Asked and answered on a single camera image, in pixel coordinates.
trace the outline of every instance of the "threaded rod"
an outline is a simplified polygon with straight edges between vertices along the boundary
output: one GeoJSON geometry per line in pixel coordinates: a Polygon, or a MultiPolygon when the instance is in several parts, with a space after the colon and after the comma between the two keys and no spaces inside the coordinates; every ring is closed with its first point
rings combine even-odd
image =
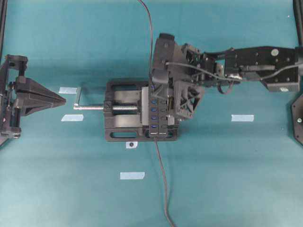
{"type": "MultiPolygon", "coordinates": [[[[74,106],[74,110],[103,110],[103,105],[79,105],[74,106]]],[[[116,111],[136,111],[138,107],[136,105],[114,105],[113,110],[116,111]]]]}

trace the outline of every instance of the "cable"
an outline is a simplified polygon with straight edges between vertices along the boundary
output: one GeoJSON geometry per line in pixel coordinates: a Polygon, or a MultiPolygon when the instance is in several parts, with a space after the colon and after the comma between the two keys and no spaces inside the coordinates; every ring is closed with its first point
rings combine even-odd
{"type": "Polygon", "coordinates": [[[168,212],[168,209],[167,209],[167,198],[168,198],[167,181],[166,181],[165,170],[164,170],[164,167],[163,167],[163,163],[162,163],[161,155],[160,155],[160,152],[159,152],[159,147],[158,147],[156,137],[155,137],[155,146],[156,146],[156,152],[157,152],[157,156],[158,156],[158,159],[159,159],[159,164],[160,164],[160,168],[161,168],[161,171],[162,171],[163,182],[164,182],[164,214],[165,214],[165,217],[166,217],[167,221],[169,222],[170,226],[174,227],[175,225],[174,225],[173,221],[171,220],[171,218],[169,217],[169,212],[168,212]]]}
{"type": "Polygon", "coordinates": [[[296,64],[296,65],[285,66],[285,67],[279,69],[278,71],[274,72],[273,74],[270,74],[268,76],[262,77],[260,80],[265,80],[265,79],[269,79],[269,78],[275,77],[276,75],[278,75],[280,72],[282,72],[284,70],[296,68],[296,67],[299,67],[300,65],[303,65],[303,62],[299,63],[299,64],[296,64]]]}
{"type": "Polygon", "coordinates": [[[227,91],[223,91],[223,90],[222,90],[221,84],[218,84],[218,85],[217,85],[217,88],[218,88],[218,91],[219,91],[222,95],[228,95],[229,93],[232,92],[232,87],[233,87],[233,85],[234,85],[234,81],[230,82],[227,91]]]}
{"type": "Polygon", "coordinates": [[[201,72],[203,72],[205,74],[208,74],[208,75],[210,75],[210,76],[212,76],[212,77],[214,77],[214,78],[216,78],[218,80],[238,81],[238,82],[242,82],[243,81],[242,79],[221,78],[221,77],[219,77],[219,76],[217,76],[217,75],[215,75],[215,74],[213,74],[213,73],[211,73],[209,71],[206,71],[204,69],[201,69],[201,68],[198,68],[196,66],[189,65],[189,64],[178,63],[178,62],[167,62],[165,64],[166,65],[178,65],[178,66],[183,66],[183,67],[189,67],[189,68],[192,68],[192,69],[196,69],[196,70],[201,71],[201,72]]]}
{"type": "Polygon", "coordinates": [[[149,77],[152,82],[152,44],[153,44],[153,34],[152,34],[152,20],[151,20],[151,14],[150,11],[148,10],[147,6],[142,0],[138,0],[138,2],[141,3],[141,5],[145,8],[147,14],[148,14],[148,20],[149,20],[149,28],[150,28],[150,36],[151,36],[151,44],[150,44],[150,57],[149,57],[149,77]]]}
{"type": "MultiPolygon", "coordinates": [[[[154,85],[154,83],[152,81],[152,46],[153,46],[153,33],[152,33],[152,31],[153,31],[153,29],[152,29],[151,14],[150,14],[147,6],[145,5],[145,3],[142,0],[138,0],[138,2],[141,3],[141,5],[145,8],[145,10],[146,10],[146,12],[148,14],[150,36],[151,36],[150,56],[149,56],[149,72],[148,72],[148,75],[149,75],[149,78],[150,78],[150,81],[151,81],[152,85],[155,87],[155,85],[154,85]]],[[[172,220],[170,219],[169,213],[168,213],[168,210],[167,210],[167,198],[168,198],[167,181],[166,181],[165,170],[164,170],[163,163],[162,163],[162,160],[161,160],[161,156],[160,156],[159,147],[158,147],[158,143],[157,143],[157,138],[156,137],[155,137],[155,145],[156,145],[157,156],[158,156],[158,159],[159,159],[159,164],[160,164],[160,167],[161,167],[161,171],[162,171],[162,175],[163,175],[163,182],[164,182],[164,214],[165,214],[165,217],[166,217],[167,221],[169,222],[170,226],[174,227],[175,225],[173,224],[172,220]]]]}
{"type": "Polygon", "coordinates": [[[289,65],[289,66],[285,66],[281,69],[279,69],[278,71],[268,75],[268,76],[264,76],[262,78],[259,78],[257,80],[249,80],[249,79],[232,79],[232,78],[221,78],[211,72],[208,72],[204,69],[201,69],[201,68],[198,68],[196,66],[193,66],[193,65],[189,65],[189,64],[184,64],[184,63],[178,63],[178,62],[167,62],[166,65],[178,65],[178,66],[184,66],[184,67],[189,67],[189,68],[192,68],[192,69],[196,69],[198,71],[201,71],[205,74],[208,74],[218,80],[227,80],[227,81],[238,81],[238,82],[250,82],[250,81],[261,81],[261,80],[265,80],[265,79],[270,79],[272,77],[275,77],[276,75],[278,75],[280,72],[284,71],[284,70],[288,70],[288,69],[292,69],[292,68],[296,68],[296,67],[299,67],[301,65],[303,65],[303,62],[302,63],[299,63],[299,64],[296,64],[296,65],[289,65]]]}

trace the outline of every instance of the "teal table surface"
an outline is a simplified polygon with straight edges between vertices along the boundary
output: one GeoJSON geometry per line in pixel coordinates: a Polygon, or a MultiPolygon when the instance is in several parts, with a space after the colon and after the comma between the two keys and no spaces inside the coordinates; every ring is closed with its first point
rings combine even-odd
{"type": "MultiPolygon", "coordinates": [[[[292,0],[146,4],[154,39],[170,33],[208,52],[298,45],[292,0]]],[[[135,0],[9,0],[3,55],[27,56],[26,75],[54,92],[83,87],[83,104],[102,103],[110,79],[146,79],[148,52],[148,18],[135,0]]],[[[103,114],[74,111],[75,95],[62,96],[65,106],[23,117],[21,138],[0,150],[0,226],[169,226],[154,144],[106,142],[103,114]],[[65,114],[84,120],[62,122],[65,114]],[[120,172],[145,177],[122,181],[120,172]]],[[[302,226],[303,146],[290,111],[298,96],[260,83],[228,96],[206,90],[179,140],[159,143],[176,226],[302,226]]]]}

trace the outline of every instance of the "screw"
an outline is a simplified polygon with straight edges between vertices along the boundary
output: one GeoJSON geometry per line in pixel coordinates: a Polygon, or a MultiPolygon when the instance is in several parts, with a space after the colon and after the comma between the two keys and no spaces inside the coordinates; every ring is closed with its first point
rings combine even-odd
{"type": "Polygon", "coordinates": [[[278,56],[279,55],[279,50],[278,49],[273,49],[271,51],[271,55],[274,56],[274,57],[278,56]]]}

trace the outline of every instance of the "power cord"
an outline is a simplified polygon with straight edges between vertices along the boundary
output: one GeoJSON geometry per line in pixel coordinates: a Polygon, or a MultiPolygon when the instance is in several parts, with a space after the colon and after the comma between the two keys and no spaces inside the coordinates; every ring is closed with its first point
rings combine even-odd
{"type": "Polygon", "coordinates": [[[148,71],[148,75],[149,75],[149,78],[150,78],[150,80],[152,82],[152,46],[153,46],[153,34],[152,33],[153,33],[153,29],[152,29],[151,14],[150,14],[150,11],[148,10],[146,4],[142,0],[138,0],[138,2],[140,2],[141,5],[145,8],[145,10],[147,12],[147,15],[148,15],[148,20],[149,20],[151,43],[150,43],[150,55],[149,55],[149,71],[148,71]]]}
{"type": "MultiPolygon", "coordinates": [[[[145,8],[145,10],[147,12],[147,15],[148,15],[149,28],[150,28],[150,36],[151,36],[150,54],[149,54],[149,72],[148,72],[148,75],[149,75],[151,84],[153,86],[155,86],[154,83],[153,83],[153,81],[152,81],[152,46],[153,46],[153,34],[152,34],[151,14],[150,14],[150,12],[149,12],[146,4],[142,0],[138,0],[138,2],[140,2],[141,5],[145,8]]],[[[162,163],[162,160],[161,160],[161,155],[160,155],[160,152],[159,152],[159,147],[158,147],[158,143],[157,143],[157,138],[156,137],[155,137],[155,145],[156,145],[157,156],[158,156],[158,159],[159,159],[159,164],[160,164],[160,167],[161,167],[161,171],[162,171],[162,175],[163,175],[163,182],[164,182],[164,214],[165,214],[165,217],[166,217],[167,221],[169,222],[170,226],[171,227],[175,227],[173,221],[169,217],[169,213],[168,213],[168,209],[167,209],[167,198],[168,198],[167,181],[166,181],[165,170],[164,170],[163,163],[162,163]]]]}
{"type": "Polygon", "coordinates": [[[156,152],[157,152],[160,168],[161,168],[162,175],[163,175],[163,182],[164,182],[164,214],[165,214],[165,217],[166,217],[167,221],[169,222],[170,226],[175,227],[173,221],[171,220],[171,218],[169,216],[169,211],[167,209],[167,199],[168,199],[167,180],[166,180],[165,170],[164,170],[164,167],[163,167],[163,163],[162,163],[161,155],[160,155],[160,152],[159,152],[159,147],[158,147],[156,137],[155,137],[154,141],[155,141],[156,152]]]}

